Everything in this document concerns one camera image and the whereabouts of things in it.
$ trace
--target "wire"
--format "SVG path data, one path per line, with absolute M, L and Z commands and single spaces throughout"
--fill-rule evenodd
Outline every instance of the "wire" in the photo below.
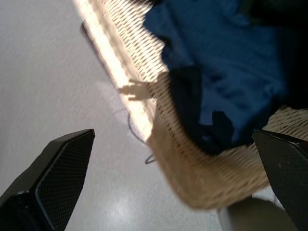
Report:
M 141 139 L 141 138 L 136 134 L 136 132 L 134 131 L 134 129 L 133 129 L 132 125 L 131 125 L 131 115 L 130 115 L 130 113 L 129 113 L 128 116 L 127 116 L 127 123 L 128 123 L 128 128 L 129 128 L 131 134 L 132 134 L 139 142 L 141 142 L 142 144 L 148 146 L 148 144 L 147 144 L 143 139 Z M 151 164 L 151 163 L 153 163 L 153 162 L 155 162 L 155 161 L 156 161 L 156 159 L 154 158 L 154 155 L 151 154 L 151 155 L 145 160 L 144 163 L 145 163 L 146 165 L 149 165 L 149 164 Z

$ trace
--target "clothing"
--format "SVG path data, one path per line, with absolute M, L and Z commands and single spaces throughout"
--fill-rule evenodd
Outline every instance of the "clothing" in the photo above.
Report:
M 301 33 L 251 25 L 241 0 L 162 0 L 144 25 L 162 59 L 187 135 L 207 154 L 250 144 L 287 100 Z

